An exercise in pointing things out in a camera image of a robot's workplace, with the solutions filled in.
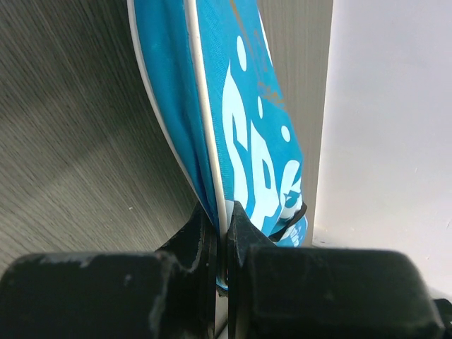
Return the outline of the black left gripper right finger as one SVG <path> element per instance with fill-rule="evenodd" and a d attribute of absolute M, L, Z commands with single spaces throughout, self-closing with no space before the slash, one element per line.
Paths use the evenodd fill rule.
<path fill-rule="evenodd" d="M 451 303 L 400 252 L 279 247 L 235 202 L 227 255 L 231 338 L 451 337 Z"/>

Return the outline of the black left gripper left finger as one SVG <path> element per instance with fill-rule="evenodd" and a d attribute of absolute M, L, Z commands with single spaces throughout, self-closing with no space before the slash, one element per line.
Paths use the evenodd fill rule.
<path fill-rule="evenodd" d="M 156 251 L 22 256 L 1 277 L 1 337 L 212 338 L 215 266 L 201 207 Z"/>

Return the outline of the blue sport racket bag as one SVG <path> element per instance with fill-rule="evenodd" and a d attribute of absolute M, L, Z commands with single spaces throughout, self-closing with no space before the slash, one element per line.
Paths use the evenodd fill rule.
<path fill-rule="evenodd" d="M 307 234 L 303 154 L 256 1 L 129 1 L 152 109 L 220 238 L 234 205 L 278 246 Z"/>

